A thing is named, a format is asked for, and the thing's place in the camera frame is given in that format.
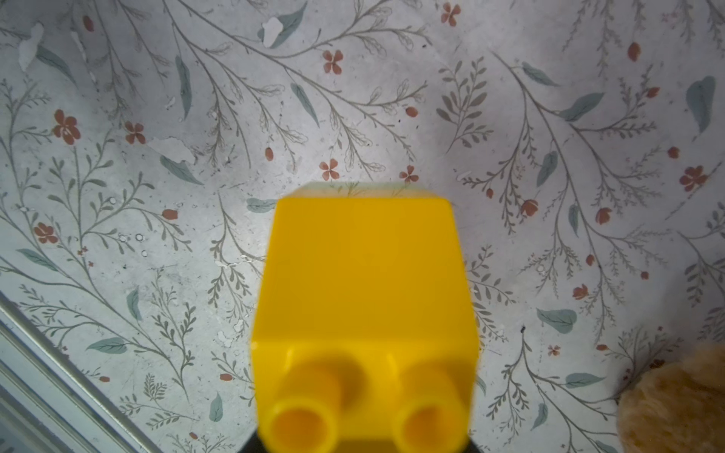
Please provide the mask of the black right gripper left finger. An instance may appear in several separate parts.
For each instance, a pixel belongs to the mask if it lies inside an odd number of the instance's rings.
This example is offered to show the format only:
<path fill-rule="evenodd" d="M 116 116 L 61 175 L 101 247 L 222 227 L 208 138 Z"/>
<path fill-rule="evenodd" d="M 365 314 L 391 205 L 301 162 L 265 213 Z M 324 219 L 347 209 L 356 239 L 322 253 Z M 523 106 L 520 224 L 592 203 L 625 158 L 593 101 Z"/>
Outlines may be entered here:
<path fill-rule="evenodd" d="M 266 453 L 266 448 L 259 434 L 254 432 L 247 441 L 245 441 L 238 453 Z"/>

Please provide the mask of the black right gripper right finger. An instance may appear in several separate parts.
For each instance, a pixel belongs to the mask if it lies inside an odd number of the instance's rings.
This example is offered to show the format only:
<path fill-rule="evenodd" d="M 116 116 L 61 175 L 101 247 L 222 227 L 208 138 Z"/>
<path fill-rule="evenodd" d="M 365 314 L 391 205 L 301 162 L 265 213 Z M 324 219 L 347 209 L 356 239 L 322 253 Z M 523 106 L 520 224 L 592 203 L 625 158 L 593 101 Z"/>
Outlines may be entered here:
<path fill-rule="evenodd" d="M 472 440 L 468 439 L 468 443 L 466 445 L 466 448 L 464 449 L 464 453 L 482 453 L 483 451 L 481 448 Z"/>

